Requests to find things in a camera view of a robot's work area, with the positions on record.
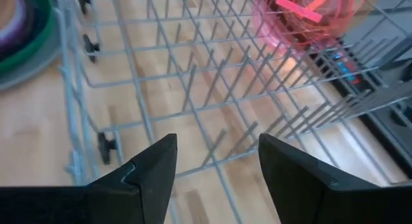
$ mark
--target rack wheel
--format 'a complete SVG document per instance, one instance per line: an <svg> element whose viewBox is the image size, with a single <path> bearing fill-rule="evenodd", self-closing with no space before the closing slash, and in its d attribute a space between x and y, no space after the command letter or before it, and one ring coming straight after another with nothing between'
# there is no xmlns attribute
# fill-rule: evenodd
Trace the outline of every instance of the rack wheel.
<svg viewBox="0 0 412 224"><path fill-rule="evenodd" d="M91 0L77 0L80 5L80 9L82 10L83 15L87 15L88 8L86 5L91 5Z"/></svg>
<svg viewBox="0 0 412 224"><path fill-rule="evenodd" d="M117 150L116 140L107 140L104 133L97 135L98 150L105 165L110 164L110 150Z"/></svg>
<svg viewBox="0 0 412 224"><path fill-rule="evenodd" d="M86 49L87 53L94 53L96 51L100 51L100 44L99 43L92 43L90 41L89 36L83 35L83 41L84 41L84 48ZM96 58L96 56L89 56L89 60L93 63L96 63L97 58Z"/></svg>

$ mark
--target dishwasher rack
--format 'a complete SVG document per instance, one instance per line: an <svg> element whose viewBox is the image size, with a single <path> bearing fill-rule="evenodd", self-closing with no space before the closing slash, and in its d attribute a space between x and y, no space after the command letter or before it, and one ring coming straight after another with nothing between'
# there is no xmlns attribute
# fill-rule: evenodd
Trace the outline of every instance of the dishwasher rack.
<svg viewBox="0 0 412 224"><path fill-rule="evenodd" d="M196 10L189 6L188 0L179 0L182 4L180 15L169 14L169 1L170 0L144 0L145 1L145 14L138 19L124 19L120 14L120 7L118 0L112 0L113 6L117 15L118 21L106 22L94 19L92 22L86 21L84 14L91 14L94 18L98 17L95 7L93 6L94 0L59 0L59 10L61 11L60 20L63 20L63 13L67 12L70 15L71 26L68 30L64 22L60 22L61 37L62 37L62 66L60 67L61 74L65 81L65 96L67 105L68 116L68 129L70 132L70 138L73 144L73 150L71 151L71 164L67 166L67 171L73 176L75 185L83 185L96 180L99 176L98 161L103 157L105 163L109 163L108 157L109 151L115 149L117 152L118 162L124 163L124 156L122 154L122 142L119 138L119 131L121 129L132 128L136 126L144 127L145 134L149 143L152 144L156 141L153 133L151 123L165 120L167 118L179 117L187 114L193 114L198 127L202 133L203 139L208 147L209 154L202 164L195 168L176 175L178 180L181 177L200 172L211 167L216 168L218 176L221 180L221 184L225 189L230 206L235 214L238 223L242 223L239 210L234 203L233 197L227 187L227 182L222 176L222 164L237 160L239 158L254 154L257 151L258 138L255 135L255 130L259 125L257 122L250 123L245 118L242 109L239 106L240 102L261 98L270 97L272 102L282 114L275 120L272 125L265 132L272 133L278 138L284 138L285 140L293 139L305 147L304 142L301 140L303 135L311 133L314 138L319 142L319 145L325 151L326 155L330 157L330 161L334 166L338 166L325 147L325 143L321 140L317 134L318 130L328 128L335 124L341 124L345 127L349 133L352 134L353 139L359 144L360 148L364 151L366 156L369 156L371 162L375 164L375 167L379 170L382 176L387 179L390 184L390 179L382 170L381 166L373 159L369 152L363 147L362 142L352 133L348 126L348 121L353 118L357 118L361 115L368 114L372 111L382 109L383 107L390 107L405 123L407 128L412 129L412 123L408 117L403 113L402 102L411 96L412 81L402 81L387 83L379 75L378 69L388 64L394 59L390 59L387 62L380 62L379 65L374 64L369 66L369 61L372 61L383 49L395 49L399 51L399 46L394 46L396 41L412 42L409 38L412 30L402 27L402 23L399 23L393 19L393 13L396 12L399 5L402 3L412 3L412 0L400 0L398 5L395 5L390 9L381 9L379 6L366 0L367 3L371 3L374 7L374 11L370 14L380 15L381 21L387 21L392 28L399 30L399 35L396 35L392 39L386 39L384 37L376 38L368 37L368 34L359 37L355 41L345 39L341 37L335 46L324 50L322 52L316 52L309 50L300 58L296 58L295 67L288 73L285 78L281 78L278 73L279 70L286 64L287 60L293 55L293 46L285 46L283 43L279 43L277 46L268 46L263 44L262 36L258 35L256 29L258 27L252 27L252 16L257 15L252 13L251 5L254 0L208 0L212 3L212 10L206 11L204 3L206 0L198 0L199 4ZM159 1L165 7L165 12L159 12ZM201 20L213 20L219 19L221 22L214 23L212 33L209 36L205 36L202 32ZM164 23L167 21L179 22L176 27L176 36L170 38L165 32ZM182 24L180 22L189 22L194 26L194 31L191 33L192 38L190 41L180 41L180 32ZM132 48L128 44L127 33L124 25L131 23L150 23L156 26L156 44L152 46L144 46L138 48ZM95 30L96 40L92 41L87 35L83 35L77 28L88 27ZM120 33L124 41L124 50L111 51L102 50L100 45L104 45L105 40L101 38L100 29L104 26L119 25ZM371 30L367 33L371 33L377 26L370 26ZM226 35L218 37L216 33L220 30L225 30ZM243 40L250 41L250 45L243 44ZM238 44L239 49L243 53L243 57L237 63L231 63L229 61L232 55L233 48L229 49L226 56L219 61L218 57L214 54L214 49L211 47L213 43L222 43L234 41ZM187 56L185 64L178 61L174 49L180 46L192 46L203 45L207 50L208 61L205 67L200 67L193 63L193 52ZM255 48L258 51L257 56L251 56L250 49ZM286 48L286 53L279 54L281 48ZM132 60L133 52L150 51L163 49L168 52L168 65L165 69L166 73L163 75L139 77L136 73L135 65ZM121 80L116 82L104 82L96 83L92 82L85 70L84 61L82 55L86 54L90 61L98 61L98 58L103 55L111 55L116 53L125 53L127 55L128 63L131 68L132 78L129 80ZM274 66L272 62L274 60L281 61L278 66ZM317 67L321 69L321 74L313 73L315 63ZM229 84L222 74L224 70L230 70L233 67L240 68L234 82ZM241 74L245 68L251 68L254 71L254 77L250 83L248 90L242 97L237 97L233 94L233 90L236 87ZM264 75L263 69L270 69L270 75ZM193 85L193 78L196 74L205 71L216 72L213 78L212 85L209 88L206 99L202 106L195 106L192 101L191 88ZM293 75L298 74L296 80L288 82L288 79ZM185 101L182 104L182 111L179 113L173 113L164 115L162 117L150 117L147 111L147 106L143 99L140 84L143 82L151 82L156 79L176 78L183 86L185 91ZM222 80L228 93L226 97L220 101L219 104L209 104L213 90L215 89L218 80ZM328 98L323 89L323 84L330 82L350 82L352 81L367 81L372 85L371 88L360 88L359 93L349 93L341 100L334 101ZM260 81L264 86L263 89L255 94L250 95L250 89L253 83ZM271 83L276 82L277 87L272 88ZM141 110L142 120L138 122L130 122L127 124L119 124L108 127L98 127L92 117L89 115L86 101L84 98L84 88L91 87L95 89L104 89L109 87L115 87L124 84L131 84L135 87L136 102ZM296 99L292 96L292 92L295 89L311 87L315 88L319 94L324 98L324 102L315 109L309 109L308 106L300 106ZM298 110L296 114L290 115L285 106L276 97L277 94L284 94L291 101L293 106ZM219 109L223 106L234 105L247 127L247 130L243 133L237 144L232 147L226 158L219 160L215 157L214 152L222 143L222 140L227 134L227 130L222 127L220 134L215 140L211 140L207 129L199 119L199 112L206 111L208 109ZM107 138L108 134L113 135L113 139ZM246 138L252 138L254 142L250 146L238 153L241 143ZM98 145L93 145L92 140L98 139ZM173 211L173 204L171 205L173 220L177 222L176 216Z"/></svg>

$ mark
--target plate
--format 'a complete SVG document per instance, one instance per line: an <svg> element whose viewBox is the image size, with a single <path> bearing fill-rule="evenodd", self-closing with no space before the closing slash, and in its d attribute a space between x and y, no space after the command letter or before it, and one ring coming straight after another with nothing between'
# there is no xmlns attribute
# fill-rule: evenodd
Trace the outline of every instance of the plate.
<svg viewBox="0 0 412 224"><path fill-rule="evenodd" d="M57 11L55 11L57 7L57 0L51 0L51 2L54 8L52 17L55 24L58 24L59 20L57 18ZM70 17L68 13L64 14L64 20L66 22L66 26L68 27L70 25ZM12 86L16 86L38 75L44 71L60 54L60 27L59 25L54 25L49 38L30 59L0 78L0 91L9 89Z"/></svg>
<svg viewBox="0 0 412 224"><path fill-rule="evenodd" d="M26 62L27 59L32 57L49 37L54 26L57 25L55 23L55 19L53 18L54 14L52 12L52 2L50 0L32 1L35 1L37 7L45 13L47 18L46 26L43 27L41 32L32 42L28 43L23 49L19 50L14 55L7 57L0 62L0 77L3 77L4 74L13 71L16 67L19 67L22 62Z"/></svg>
<svg viewBox="0 0 412 224"><path fill-rule="evenodd" d="M15 13L15 0L0 0L0 30L2 30Z"/></svg>
<svg viewBox="0 0 412 224"><path fill-rule="evenodd" d="M47 17L44 12L32 0L24 0L26 3L26 21L23 32L18 38L13 38L6 46L0 46L0 62L15 55L35 38L40 35L46 26Z"/></svg>
<svg viewBox="0 0 412 224"><path fill-rule="evenodd" d="M26 22L26 3L24 0L15 0L15 12L10 22L0 30L0 46L6 48L13 40L24 32Z"/></svg>

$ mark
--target black plastic claw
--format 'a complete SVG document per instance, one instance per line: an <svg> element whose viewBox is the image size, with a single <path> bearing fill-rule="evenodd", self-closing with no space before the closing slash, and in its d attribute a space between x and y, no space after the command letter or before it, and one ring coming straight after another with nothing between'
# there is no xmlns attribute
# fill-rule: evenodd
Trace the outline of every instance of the black plastic claw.
<svg viewBox="0 0 412 224"><path fill-rule="evenodd" d="M90 41L89 36L83 35L83 41L84 41L84 48L86 49L87 53L94 53L96 51L100 51L100 44L99 43L92 43ZM89 56L89 60L93 63L96 63L97 58L96 58L96 56Z"/></svg>
<svg viewBox="0 0 412 224"><path fill-rule="evenodd" d="M98 150L105 165L110 164L110 150L117 150L116 140L107 140L104 133L97 135Z"/></svg>
<svg viewBox="0 0 412 224"><path fill-rule="evenodd" d="M412 187L380 188L268 134L259 161L281 223L412 223Z"/></svg>
<svg viewBox="0 0 412 224"><path fill-rule="evenodd" d="M80 5L80 9L82 10L83 15L88 13L88 9L86 5L91 5L91 0L77 0Z"/></svg>
<svg viewBox="0 0 412 224"><path fill-rule="evenodd" d="M176 159L169 134L89 185L0 187L0 223L163 223Z"/></svg>

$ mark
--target purple plate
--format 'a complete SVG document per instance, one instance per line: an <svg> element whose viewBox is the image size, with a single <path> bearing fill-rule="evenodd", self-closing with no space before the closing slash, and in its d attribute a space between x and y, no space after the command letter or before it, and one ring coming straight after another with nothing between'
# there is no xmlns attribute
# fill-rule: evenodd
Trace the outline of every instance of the purple plate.
<svg viewBox="0 0 412 224"><path fill-rule="evenodd" d="M0 30L0 48L8 46L15 38L24 32L26 20L26 3L24 0L16 0L15 13L12 20Z"/></svg>

